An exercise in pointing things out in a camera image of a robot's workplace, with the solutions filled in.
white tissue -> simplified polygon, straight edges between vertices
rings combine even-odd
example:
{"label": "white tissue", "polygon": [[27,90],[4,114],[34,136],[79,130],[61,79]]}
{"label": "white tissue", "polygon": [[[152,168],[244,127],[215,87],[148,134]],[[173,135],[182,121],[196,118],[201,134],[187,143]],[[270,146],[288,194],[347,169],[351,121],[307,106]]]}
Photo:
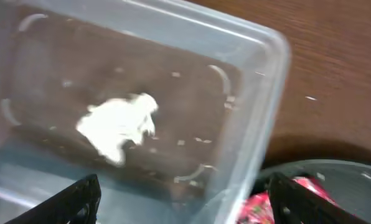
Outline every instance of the white tissue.
{"label": "white tissue", "polygon": [[141,145],[144,132],[155,134],[151,113],[157,109],[155,99],[145,93],[132,100],[110,99],[100,106],[90,105],[90,113],[80,118],[76,129],[100,155],[121,166],[125,162],[122,146],[127,140]]}

wooden table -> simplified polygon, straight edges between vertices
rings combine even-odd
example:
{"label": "wooden table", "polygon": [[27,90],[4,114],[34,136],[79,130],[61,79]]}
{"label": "wooden table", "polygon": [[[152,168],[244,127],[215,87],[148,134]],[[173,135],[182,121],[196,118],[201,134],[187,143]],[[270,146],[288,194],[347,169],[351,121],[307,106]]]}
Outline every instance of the wooden table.
{"label": "wooden table", "polygon": [[192,0],[282,32],[291,69],[265,165],[371,162],[371,0]]}

red object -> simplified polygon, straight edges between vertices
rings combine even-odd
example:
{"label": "red object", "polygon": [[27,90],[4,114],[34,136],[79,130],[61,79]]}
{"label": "red object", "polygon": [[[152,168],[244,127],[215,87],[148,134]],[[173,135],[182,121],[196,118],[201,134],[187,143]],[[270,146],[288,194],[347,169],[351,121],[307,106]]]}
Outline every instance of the red object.
{"label": "red object", "polygon": [[[320,187],[314,179],[296,177],[293,179],[298,184],[309,189],[316,195],[336,205],[328,193]],[[238,224],[274,224],[273,210],[271,209],[268,193],[263,192],[250,197],[244,204],[238,219]]]}

white object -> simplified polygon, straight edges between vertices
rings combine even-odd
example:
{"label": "white object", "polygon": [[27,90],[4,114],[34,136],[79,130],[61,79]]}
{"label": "white object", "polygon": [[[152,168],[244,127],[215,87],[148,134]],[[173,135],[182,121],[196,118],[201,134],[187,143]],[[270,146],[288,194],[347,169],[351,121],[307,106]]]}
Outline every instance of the white object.
{"label": "white object", "polygon": [[98,153],[116,165],[123,165],[123,144],[131,140],[143,143],[143,133],[155,133],[151,113],[158,109],[155,99],[148,94],[134,95],[132,100],[114,98],[90,111],[77,123],[76,129],[95,147]]}

plastic container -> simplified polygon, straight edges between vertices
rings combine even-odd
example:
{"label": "plastic container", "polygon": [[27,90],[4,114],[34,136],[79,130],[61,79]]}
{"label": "plastic container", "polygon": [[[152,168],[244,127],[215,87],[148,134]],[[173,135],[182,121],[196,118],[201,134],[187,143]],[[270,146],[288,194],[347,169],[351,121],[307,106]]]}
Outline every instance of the plastic container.
{"label": "plastic container", "polygon": [[[0,1],[0,197],[32,207],[99,174],[99,222],[233,223],[264,158],[284,37],[183,1]],[[108,163],[88,105],[148,93],[155,136]]]}

